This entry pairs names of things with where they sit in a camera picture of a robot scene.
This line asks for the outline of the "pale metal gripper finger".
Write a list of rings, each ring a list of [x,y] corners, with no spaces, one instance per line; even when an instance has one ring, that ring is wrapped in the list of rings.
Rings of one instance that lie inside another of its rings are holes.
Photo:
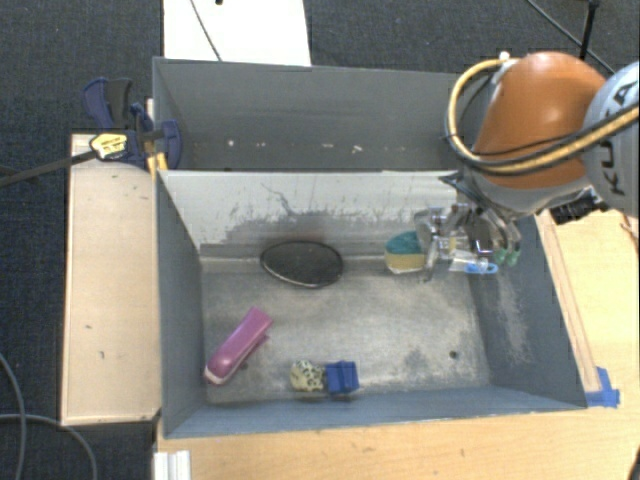
[[[451,253],[449,270],[468,273],[475,266],[475,255],[467,250],[456,249]]]
[[[424,265],[424,281],[429,282],[433,278],[435,266],[439,260],[439,244],[437,240],[432,241],[427,247]]]

